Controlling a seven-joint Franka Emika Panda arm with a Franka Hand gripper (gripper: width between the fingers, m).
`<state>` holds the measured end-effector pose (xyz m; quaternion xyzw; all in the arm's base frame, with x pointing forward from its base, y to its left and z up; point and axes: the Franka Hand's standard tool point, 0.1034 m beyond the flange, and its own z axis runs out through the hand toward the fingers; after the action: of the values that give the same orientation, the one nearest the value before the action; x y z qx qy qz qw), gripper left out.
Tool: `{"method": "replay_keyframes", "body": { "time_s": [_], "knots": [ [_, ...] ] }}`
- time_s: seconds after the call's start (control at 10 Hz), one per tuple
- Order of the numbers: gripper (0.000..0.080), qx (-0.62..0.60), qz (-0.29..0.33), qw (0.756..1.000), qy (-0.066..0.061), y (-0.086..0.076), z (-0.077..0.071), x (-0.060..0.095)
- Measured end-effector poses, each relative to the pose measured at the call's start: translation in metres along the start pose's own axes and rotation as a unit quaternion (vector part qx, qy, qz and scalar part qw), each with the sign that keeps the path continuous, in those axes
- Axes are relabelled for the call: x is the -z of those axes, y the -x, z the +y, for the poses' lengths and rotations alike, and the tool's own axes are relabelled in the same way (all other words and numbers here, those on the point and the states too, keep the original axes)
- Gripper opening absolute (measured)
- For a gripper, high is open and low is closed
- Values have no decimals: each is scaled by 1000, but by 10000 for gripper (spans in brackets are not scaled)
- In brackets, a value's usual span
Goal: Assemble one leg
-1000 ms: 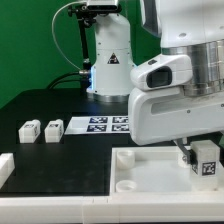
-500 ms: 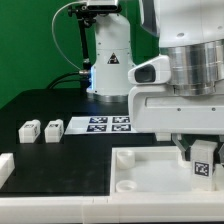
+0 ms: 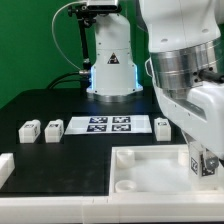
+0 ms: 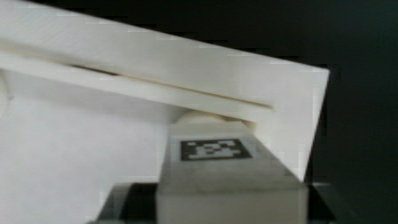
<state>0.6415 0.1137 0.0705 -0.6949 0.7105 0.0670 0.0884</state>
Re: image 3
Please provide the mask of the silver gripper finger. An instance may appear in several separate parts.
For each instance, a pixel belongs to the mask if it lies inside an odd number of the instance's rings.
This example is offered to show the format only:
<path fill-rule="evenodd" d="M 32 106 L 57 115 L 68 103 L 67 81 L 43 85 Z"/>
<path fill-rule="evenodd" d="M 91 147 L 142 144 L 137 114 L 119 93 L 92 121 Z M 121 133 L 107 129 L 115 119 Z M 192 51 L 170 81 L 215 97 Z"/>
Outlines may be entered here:
<path fill-rule="evenodd" d="M 215 170 L 219 166 L 219 158 L 209 150 L 203 153 L 204 163 L 207 170 Z"/>

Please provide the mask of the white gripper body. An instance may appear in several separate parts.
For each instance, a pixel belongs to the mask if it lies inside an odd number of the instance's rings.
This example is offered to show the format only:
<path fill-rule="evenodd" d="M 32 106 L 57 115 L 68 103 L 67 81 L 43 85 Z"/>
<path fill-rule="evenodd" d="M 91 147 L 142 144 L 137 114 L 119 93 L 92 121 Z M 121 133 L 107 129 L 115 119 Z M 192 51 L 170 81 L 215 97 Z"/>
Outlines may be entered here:
<path fill-rule="evenodd" d="M 224 84 L 203 82 L 185 99 L 173 99 L 154 86 L 165 117 L 205 148 L 224 160 Z"/>

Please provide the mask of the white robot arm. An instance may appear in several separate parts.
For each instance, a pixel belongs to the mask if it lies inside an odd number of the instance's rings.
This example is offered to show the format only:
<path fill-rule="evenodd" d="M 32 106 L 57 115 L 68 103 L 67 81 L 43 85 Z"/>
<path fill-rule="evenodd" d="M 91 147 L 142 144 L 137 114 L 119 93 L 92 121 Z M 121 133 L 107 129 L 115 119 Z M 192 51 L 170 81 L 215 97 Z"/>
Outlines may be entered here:
<path fill-rule="evenodd" d="M 224 52 L 219 0 L 139 0 L 146 62 L 163 114 L 182 129 L 205 168 L 224 160 Z"/>

